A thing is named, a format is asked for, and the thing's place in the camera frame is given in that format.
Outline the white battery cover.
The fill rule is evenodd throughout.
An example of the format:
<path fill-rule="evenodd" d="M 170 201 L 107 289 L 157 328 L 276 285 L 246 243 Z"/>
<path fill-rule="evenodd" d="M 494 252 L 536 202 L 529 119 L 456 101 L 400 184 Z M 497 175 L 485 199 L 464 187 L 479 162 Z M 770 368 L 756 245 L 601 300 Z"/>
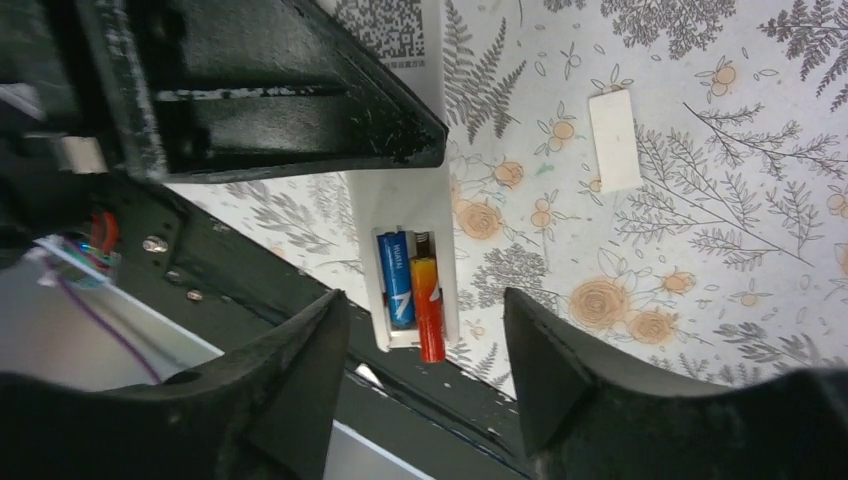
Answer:
<path fill-rule="evenodd" d="M 601 192 L 641 187 L 636 129 L 630 93 L 610 91 L 588 102 Z"/>

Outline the blue battery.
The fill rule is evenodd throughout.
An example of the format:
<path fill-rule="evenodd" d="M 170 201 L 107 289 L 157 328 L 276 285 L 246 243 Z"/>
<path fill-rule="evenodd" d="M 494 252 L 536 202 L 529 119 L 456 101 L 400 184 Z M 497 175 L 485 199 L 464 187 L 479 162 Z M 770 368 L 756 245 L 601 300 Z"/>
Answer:
<path fill-rule="evenodd" d="M 390 323 L 398 329 L 415 323 L 411 269 L 406 234 L 388 232 L 376 237 Z"/>

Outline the white remote control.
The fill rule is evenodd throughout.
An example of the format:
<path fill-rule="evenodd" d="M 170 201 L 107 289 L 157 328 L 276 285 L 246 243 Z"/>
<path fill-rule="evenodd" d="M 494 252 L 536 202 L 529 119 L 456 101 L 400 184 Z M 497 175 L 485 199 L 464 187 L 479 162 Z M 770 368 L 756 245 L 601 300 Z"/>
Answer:
<path fill-rule="evenodd" d="M 358 36 L 440 119 L 446 116 L 438 1 L 325 1 L 323 7 Z M 391 325 L 376 237 L 403 231 L 413 258 L 436 259 L 445 349 L 459 340 L 452 194 L 446 147 L 433 168 L 351 171 L 346 175 L 368 308 L 379 350 L 419 347 L 415 323 Z"/>

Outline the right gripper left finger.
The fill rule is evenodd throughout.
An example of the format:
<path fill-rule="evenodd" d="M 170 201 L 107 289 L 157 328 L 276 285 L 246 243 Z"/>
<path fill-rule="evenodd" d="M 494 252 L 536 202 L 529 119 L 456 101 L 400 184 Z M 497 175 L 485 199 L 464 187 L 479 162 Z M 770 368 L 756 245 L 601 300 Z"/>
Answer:
<path fill-rule="evenodd" d="M 86 392 L 1 378 L 5 479 L 319 479 L 350 335 L 333 290 L 158 385 Z"/>

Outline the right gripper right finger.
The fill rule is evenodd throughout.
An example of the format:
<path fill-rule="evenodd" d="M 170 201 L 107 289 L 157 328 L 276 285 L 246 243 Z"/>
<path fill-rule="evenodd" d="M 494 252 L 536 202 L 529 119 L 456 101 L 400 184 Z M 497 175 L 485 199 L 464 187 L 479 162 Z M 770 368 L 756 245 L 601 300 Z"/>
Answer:
<path fill-rule="evenodd" d="M 843 479 L 847 373 L 727 388 L 639 360 L 504 293 L 523 445 L 540 479 Z"/>

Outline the red battery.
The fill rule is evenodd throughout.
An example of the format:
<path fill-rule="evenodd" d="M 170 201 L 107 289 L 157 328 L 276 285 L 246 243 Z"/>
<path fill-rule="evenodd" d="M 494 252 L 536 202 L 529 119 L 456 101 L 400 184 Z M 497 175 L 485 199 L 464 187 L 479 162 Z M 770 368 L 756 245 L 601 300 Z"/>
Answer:
<path fill-rule="evenodd" d="M 444 320 L 436 259 L 413 258 L 410 272 L 421 359 L 425 363 L 443 362 Z"/>

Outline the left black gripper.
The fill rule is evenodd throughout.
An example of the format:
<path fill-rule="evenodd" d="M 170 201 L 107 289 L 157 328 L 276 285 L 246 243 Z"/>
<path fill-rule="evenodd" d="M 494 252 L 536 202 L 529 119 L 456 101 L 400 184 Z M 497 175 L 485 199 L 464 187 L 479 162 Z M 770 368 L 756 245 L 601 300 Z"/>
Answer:
<path fill-rule="evenodd" d="M 5 1 L 1 261 L 91 186 L 441 165 L 447 127 L 314 1 Z"/>

